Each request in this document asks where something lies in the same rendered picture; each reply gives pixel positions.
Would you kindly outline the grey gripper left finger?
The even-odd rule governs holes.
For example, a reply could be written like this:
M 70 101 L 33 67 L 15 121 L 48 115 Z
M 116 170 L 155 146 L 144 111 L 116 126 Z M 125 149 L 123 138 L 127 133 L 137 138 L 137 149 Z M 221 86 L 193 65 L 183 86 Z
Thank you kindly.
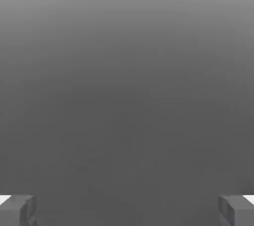
M 0 226 L 37 226 L 34 195 L 0 194 Z

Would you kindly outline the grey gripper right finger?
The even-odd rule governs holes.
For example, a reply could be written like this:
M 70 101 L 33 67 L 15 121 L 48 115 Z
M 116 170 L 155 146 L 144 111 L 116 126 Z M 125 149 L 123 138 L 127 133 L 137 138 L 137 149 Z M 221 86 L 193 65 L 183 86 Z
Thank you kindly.
M 254 195 L 220 195 L 219 226 L 254 226 Z

